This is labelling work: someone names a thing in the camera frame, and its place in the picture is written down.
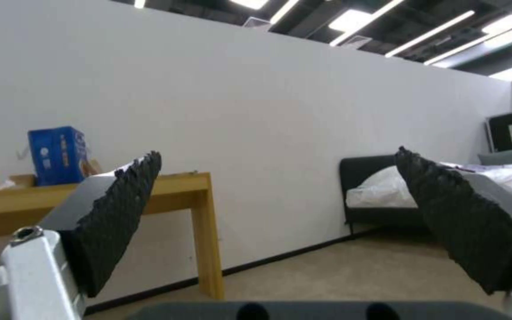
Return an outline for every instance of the carpet floor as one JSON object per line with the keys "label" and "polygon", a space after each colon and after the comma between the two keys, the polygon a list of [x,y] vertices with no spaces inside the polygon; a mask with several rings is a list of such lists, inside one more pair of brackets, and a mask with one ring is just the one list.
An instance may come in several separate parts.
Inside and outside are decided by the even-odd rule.
{"label": "carpet floor", "polygon": [[[501,310],[428,235],[385,232],[225,277],[227,300],[454,300]],[[197,286],[86,316],[123,319],[164,301],[205,301]]]}

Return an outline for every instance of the wooden table leg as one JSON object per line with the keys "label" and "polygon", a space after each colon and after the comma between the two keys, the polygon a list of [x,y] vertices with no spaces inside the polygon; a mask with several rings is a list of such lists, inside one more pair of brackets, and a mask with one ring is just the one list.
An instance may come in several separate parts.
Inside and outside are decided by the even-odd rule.
{"label": "wooden table leg", "polygon": [[211,298],[223,300],[224,286],[211,187],[207,191],[199,192],[191,214],[201,292]]}

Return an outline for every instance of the blue cardboard box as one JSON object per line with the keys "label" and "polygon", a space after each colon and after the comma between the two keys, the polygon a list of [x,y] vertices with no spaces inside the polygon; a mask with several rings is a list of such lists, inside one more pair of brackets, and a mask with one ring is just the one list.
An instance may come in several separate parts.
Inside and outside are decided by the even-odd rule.
{"label": "blue cardboard box", "polygon": [[75,184],[89,176],[84,134],[71,126],[28,132],[37,186]]}

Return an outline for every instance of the ceiling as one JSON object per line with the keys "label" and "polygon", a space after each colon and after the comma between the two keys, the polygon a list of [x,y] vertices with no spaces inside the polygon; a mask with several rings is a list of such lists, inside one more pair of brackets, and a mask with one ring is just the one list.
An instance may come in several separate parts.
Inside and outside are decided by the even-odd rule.
{"label": "ceiling", "polygon": [[[113,1],[134,5],[134,0]],[[268,0],[259,10],[246,8],[231,0],[146,0],[145,6],[226,24],[259,26],[262,23],[251,20],[250,17],[270,20],[286,1]],[[264,29],[268,32],[329,43],[342,32],[333,30],[328,25],[348,9],[372,13],[389,1],[299,0],[278,23],[264,23]],[[355,34],[366,39],[350,45],[358,39],[351,36],[341,45],[384,55],[469,10],[475,11],[470,18],[398,53],[396,57],[423,62],[481,38],[485,35],[481,31],[484,26],[512,14],[512,0],[405,0]],[[512,56],[512,48],[484,50],[478,57],[458,62],[453,68],[470,72],[474,69],[481,70],[476,72],[486,74],[488,71],[484,71],[483,63],[496,63],[507,59],[508,56]]]}

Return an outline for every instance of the white bedding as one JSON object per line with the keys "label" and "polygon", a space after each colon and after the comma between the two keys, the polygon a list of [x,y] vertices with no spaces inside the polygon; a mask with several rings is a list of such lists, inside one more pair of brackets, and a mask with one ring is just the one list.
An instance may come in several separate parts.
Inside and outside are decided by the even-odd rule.
{"label": "white bedding", "polygon": [[[505,166],[459,166],[487,176],[512,193],[512,164]],[[408,192],[406,182],[396,166],[389,167],[368,177],[360,186],[347,191],[345,203],[349,208],[416,208],[416,202]]]}

